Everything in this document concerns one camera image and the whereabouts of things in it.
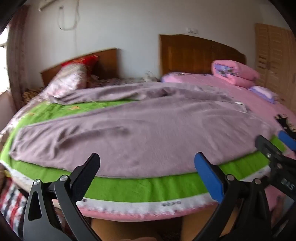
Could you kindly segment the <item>mauve knit pants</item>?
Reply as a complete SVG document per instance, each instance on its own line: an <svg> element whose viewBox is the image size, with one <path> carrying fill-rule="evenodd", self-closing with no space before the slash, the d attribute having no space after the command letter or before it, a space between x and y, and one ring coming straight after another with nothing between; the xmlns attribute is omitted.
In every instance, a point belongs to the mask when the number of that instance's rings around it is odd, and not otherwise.
<svg viewBox="0 0 296 241"><path fill-rule="evenodd" d="M92 154L98 176L150 178L194 172L202 152L215 165L253 153L258 135L274 127L244 104L211 86L140 83L80 89L50 102L121 101L120 105L24 126L10 156L67 171Z"/></svg>

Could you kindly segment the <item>plaid checkered blanket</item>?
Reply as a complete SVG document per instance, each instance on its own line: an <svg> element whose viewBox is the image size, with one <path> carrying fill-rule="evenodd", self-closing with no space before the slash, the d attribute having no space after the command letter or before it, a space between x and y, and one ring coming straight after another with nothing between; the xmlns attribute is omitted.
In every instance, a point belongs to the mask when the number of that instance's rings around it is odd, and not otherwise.
<svg viewBox="0 0 296 241"><path fill-rule="evenodd" d="M23 219L27 198L17 189L11 178L6 178L1 190L1 213L16 235L23 239Z"/></svg>

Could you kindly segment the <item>purple pillow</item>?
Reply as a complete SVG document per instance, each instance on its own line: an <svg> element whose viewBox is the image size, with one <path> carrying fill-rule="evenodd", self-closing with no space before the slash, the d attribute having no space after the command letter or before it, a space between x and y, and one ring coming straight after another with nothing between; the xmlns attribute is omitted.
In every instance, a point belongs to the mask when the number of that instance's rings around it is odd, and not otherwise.
<svg viewBox="0 0 296 241"><path fill-rule="evenodd" d="M257 96L261 97L262 99L275 104L278 102L278 95L272 92L270 89L262 87L262 86L253 86L250 87L248 90L255 93Z"/></svg>

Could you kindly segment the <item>green cartoon bed sheet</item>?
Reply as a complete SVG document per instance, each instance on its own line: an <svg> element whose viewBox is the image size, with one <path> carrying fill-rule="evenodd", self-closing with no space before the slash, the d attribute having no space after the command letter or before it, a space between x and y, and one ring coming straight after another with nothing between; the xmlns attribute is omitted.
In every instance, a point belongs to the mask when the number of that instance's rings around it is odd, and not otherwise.
<svg viewBox="0 0 296 241"><path fill-rule="evenodd" d="M67 115L84 113L99 108L125 104L125 101L89 102L76 105L59 105L43 102L34 107L16 123L6 139L1 151L1 160L9 167L28 178L41 178L44 182L57 180L65 174L64 170L46 168L31 163L16 161L9 155L9 150L18 130L24 126L61 118ZM233 174L244 179L262 168L269 166L269 160L260 152L249 154L240 159L220 165L225 174ZM86 197L101 201L114 202L158 202L188 198L207 193L198 173L148 179L111 179L96 177L89 187Z"/></svg>

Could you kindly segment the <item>rolled pink blanket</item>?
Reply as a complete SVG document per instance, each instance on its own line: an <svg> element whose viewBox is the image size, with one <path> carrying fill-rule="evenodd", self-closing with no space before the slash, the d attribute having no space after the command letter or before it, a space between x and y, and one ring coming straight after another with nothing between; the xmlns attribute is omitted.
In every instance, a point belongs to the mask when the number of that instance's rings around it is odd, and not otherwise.
<svg viewBox="0 0 296 241"><path fill-rule="evenodd" d="M237 61L232 60L215 60L211 64L212 74L221 78L229 84L250 88L255 85L255 81L260 77L260 74Z"/></svg>

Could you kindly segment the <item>wooden wardrobe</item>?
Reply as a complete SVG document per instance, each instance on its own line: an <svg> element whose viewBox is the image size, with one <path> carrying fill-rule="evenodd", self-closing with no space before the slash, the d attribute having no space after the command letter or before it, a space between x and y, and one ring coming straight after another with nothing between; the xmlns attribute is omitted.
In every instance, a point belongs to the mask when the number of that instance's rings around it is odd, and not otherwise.
<svg viewBox="0 0 296 241"><path fill-rule="evenodd" d="M295 36L292 31L255 24L256 84L278 94L279 101L291 107L295 95Z"/></svg>

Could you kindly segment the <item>brown patterned cushion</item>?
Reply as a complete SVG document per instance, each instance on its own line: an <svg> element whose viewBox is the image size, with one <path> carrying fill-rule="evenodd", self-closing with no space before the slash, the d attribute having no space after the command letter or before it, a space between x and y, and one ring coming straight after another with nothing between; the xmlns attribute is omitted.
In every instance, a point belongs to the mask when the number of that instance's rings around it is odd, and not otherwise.
<svg viewBox="0 0 296 241"><path fill-rule="evenodd" d="M34 97L36 97L38 94L40 94L42 91L44 90L44 87L39 87L37 89L26 89L23 93L22 93L22 100L23 100L23 104L28 104L30 102L31 99L33 99Z"/></svg>

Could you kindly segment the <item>pink floral quilt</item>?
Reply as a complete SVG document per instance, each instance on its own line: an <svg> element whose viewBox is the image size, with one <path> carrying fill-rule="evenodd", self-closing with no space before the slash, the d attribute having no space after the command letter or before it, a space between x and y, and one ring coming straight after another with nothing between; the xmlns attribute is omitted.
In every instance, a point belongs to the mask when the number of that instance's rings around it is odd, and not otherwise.
<svg viewBox="0 0 296 241"><path fill-rule="evenodd" d="M4 143L6 141L20 119L33 107L43 101L64 97L73 90L84 89L86 82L87 68L84 64L72 63L62 67L50 81L49 85L13 116L7 126L1 131L1 142Z"/></svg>

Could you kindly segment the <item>right wooden headboard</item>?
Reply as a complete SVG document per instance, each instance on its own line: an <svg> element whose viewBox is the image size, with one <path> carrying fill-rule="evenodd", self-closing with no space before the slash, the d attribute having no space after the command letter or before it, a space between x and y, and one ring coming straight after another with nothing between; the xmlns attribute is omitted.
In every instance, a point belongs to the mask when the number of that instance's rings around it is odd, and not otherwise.
<svg viewBox="0 0 296 241"><path fill-rule="evenodd" d="M233 60L246 64L238 50L212 40L189 35L159 35L159 71L210 74L215 60Z"/></svg>

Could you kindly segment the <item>wooden headboard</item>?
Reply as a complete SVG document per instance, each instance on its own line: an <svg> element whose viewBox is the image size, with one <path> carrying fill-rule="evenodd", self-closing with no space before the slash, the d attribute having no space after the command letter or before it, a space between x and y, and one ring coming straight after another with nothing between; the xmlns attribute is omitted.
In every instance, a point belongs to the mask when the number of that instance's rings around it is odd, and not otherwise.
<svg viewBox="0 0 296 241"><path fill-rule="evenodd" d="M159 35L159 71L210 74L215 60L233 60L246 64L238 50L212 40L189 35Z"/></svg>
<svg viewBox="0 0 296 241"><path fill-rule="evenodd" d="M78 56L73 59L66 60L62 63L59 63L53 67L50 67L46 70L43 70L40 74L43 80L43 85L47 86L55 75L62 68L62 64L76 61L81 58L86 58L88 56L97 55L98 61L92 69L92 74L98 76L101 79L110 79L110 78L119 78L118 71L118 49L110 48L105 50L100 50L93 53L88 53L86 55Z"/></svg>

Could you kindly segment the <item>red pillow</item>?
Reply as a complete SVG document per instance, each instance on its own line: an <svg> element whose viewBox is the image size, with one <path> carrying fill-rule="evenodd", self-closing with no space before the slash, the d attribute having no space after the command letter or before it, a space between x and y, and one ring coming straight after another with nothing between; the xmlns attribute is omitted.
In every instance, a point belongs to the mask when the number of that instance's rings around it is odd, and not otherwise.
<svg viewBox="0 0 296 241"><path fill-rule="evenodd" d="M69 64L83 64L86 66L87 69L87 76L90 76L92 74L92 70L94 68L94 66L96 65L96 63L99 61L99 56L98 55L88 55L88 56L84 56L81 58L77 58L74 60L70 60L67 62L64 62L61 64L62 67L67 66Z"/></svg>

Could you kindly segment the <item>left wooden headboard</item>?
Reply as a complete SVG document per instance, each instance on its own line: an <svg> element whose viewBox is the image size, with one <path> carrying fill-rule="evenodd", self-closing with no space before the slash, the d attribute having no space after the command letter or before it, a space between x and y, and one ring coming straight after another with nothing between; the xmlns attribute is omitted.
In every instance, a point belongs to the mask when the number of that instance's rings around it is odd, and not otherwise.
<svg viewBox="0 0 296 241"><path fill-rule="evenodd" d="M73 59L66 60L62 63L59 63L53 67L50 67L46 70L43 70L40 74L43 80L43 85L47 86L55 75L62 68L62 64L76 61L81 58L86 58L88 56L97 55L98 61L92 69L92 74L98 76L101 79L110 79L110 78L119 78L118 71L118 49L110 48L105 50L100 50L93 53L88 53L86 55L78 56Z"/></svg>

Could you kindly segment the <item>maroon curtain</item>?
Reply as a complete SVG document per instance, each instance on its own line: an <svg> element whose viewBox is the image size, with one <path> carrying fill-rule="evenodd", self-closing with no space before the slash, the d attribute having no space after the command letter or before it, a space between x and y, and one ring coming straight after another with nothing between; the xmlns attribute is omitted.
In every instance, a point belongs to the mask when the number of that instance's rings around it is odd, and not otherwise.
<svg viewBox="0 0 296 241"><path fill-rule="evenodd" d="M29 5L23 5L9 22L6 62L10 92L16 110L24 106L23 92L27 88L25 72L25 25Z"/></svg>

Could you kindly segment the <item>cluttered nightstand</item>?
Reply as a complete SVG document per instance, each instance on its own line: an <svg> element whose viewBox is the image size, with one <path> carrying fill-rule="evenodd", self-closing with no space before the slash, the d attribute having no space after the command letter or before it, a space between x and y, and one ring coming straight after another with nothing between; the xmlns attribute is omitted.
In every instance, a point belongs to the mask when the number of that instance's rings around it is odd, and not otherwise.
<svg viewBox="0 0 296 241"><path fill-rule="evenodd" d="M154 76L150 71L147 71L143 77L140 78L141 82L159 82L159 79Z"/></svg>

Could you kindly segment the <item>wall outlet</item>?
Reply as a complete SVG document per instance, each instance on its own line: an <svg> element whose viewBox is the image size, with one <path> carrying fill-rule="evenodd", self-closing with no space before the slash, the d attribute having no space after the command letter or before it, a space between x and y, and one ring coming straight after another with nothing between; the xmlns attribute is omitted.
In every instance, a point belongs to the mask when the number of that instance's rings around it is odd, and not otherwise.
<svg viewBox="0 0 296 241"><path fill-rule="evenodd" d="M192 34L192 35L198 35L199 34L198 30L194 29L194 28L186 28L186 32L188 34Z"/></svg>

